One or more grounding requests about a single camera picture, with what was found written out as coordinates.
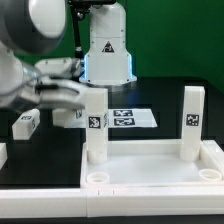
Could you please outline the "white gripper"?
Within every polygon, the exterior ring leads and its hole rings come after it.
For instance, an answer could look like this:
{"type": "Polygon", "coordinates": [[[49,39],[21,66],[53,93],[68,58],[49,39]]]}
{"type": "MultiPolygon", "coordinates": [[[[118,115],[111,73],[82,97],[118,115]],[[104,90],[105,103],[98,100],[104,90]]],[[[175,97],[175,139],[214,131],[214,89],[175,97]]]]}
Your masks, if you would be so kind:
{"type": "Polygon", "coordinates": [[[43,59],[34,66],[35,76],[23,90],[25,109],[83,109],[88,87],[77,82],[84,71],[77,58],[43,59]]]}

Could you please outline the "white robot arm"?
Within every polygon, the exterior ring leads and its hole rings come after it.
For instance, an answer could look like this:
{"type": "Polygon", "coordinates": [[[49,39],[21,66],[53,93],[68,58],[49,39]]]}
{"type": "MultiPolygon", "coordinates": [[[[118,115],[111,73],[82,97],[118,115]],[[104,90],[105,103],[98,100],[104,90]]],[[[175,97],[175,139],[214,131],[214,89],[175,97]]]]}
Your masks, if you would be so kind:
{"type": "Polygon", "coordinates": [[[116,0],[0,0],[0,108],[77,110],[92,87],[133,83],[126,12],[116,0]],[[32,66],[16,53],[54,50],[73,17],[75,56],[32,66]]]}

